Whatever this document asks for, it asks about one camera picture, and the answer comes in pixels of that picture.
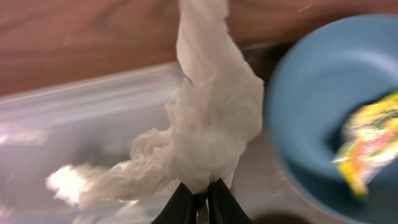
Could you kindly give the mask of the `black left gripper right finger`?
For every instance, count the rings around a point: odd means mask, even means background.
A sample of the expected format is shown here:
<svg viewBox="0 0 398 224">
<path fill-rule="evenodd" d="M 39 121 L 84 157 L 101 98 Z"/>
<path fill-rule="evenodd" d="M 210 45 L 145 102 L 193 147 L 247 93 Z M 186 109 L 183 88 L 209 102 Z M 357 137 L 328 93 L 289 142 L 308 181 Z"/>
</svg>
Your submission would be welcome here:
<svg viewBox="0 0 398 224">
<path fill-rule="evenodd" d="M 251 224 L 223 179 L 208 186 L 208 208 L 210 224 Z"/>
</svg>

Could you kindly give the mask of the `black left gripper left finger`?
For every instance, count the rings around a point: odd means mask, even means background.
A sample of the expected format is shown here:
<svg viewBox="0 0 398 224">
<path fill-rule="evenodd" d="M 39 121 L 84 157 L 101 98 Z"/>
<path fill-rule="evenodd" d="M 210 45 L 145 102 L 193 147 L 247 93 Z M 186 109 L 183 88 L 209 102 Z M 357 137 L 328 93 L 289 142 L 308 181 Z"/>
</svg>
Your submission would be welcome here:
<svg viewBox="0 0 398 224">
<path fill-rule="evenodd" d="M 195 196 L 189 189 L 180 183 L 151 224 L 196 224 L 197 208 Z"/>
</svg>

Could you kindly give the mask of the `dark blue plate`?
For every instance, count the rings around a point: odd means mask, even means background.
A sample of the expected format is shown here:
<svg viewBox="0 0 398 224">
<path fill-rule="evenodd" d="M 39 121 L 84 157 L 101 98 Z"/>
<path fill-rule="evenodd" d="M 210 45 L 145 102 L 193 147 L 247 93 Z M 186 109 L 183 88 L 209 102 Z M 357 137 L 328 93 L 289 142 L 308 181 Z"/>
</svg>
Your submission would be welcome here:
<svg viewBox="0 0 398 224">
<path fill-rule="evenodd" d="M 349 223 L 397 222 L 397 163 L 357 201 L 332 160 L 349 115 L 397 90 L 397 16 L 367 14 L 304 37 L 271 77 L 264 116 L 274 149 L 295 188 Z"/>
</svg>

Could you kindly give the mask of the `white paper napkin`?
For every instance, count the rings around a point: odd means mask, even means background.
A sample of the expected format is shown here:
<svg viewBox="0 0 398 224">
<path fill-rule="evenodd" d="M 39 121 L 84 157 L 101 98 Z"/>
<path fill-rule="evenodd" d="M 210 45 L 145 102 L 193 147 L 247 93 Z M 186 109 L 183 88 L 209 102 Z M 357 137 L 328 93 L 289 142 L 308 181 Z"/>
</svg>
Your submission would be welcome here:
<svg viewBox="0 0 398 224">
<path fill-rule="evenodd" d="M 170 126 L 132 142 L 128 161 L 110 169 L 66 165 L 46 186 L 69 205 L 90 208 L 106 201 L 151 197 L 172 182 L 195 196 L 197 220 L 208 186 L 228 188 L 247 143 L 262 129 L 264 83 L 245 61 L 226 25 L 226 1 L 179 3 L 177 58 L 185 75 L 176 103 L 165 110 Z"/>
</svg>

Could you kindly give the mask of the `colourful snack wrapper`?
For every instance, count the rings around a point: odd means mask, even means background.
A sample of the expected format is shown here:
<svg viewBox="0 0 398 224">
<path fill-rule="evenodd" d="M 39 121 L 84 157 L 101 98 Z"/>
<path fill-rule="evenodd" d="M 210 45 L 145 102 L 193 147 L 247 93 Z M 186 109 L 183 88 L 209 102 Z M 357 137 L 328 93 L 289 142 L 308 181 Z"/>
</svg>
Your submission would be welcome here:
<svg viewBox="0 0 398 224">
<path fill-rule="evenodd" d="M 345 143 L 333 160 L 356 197 L 368 195 L 368 183 L 397 157 L 397 92 L 364 105 L 343 126 Z"/>
</svg>

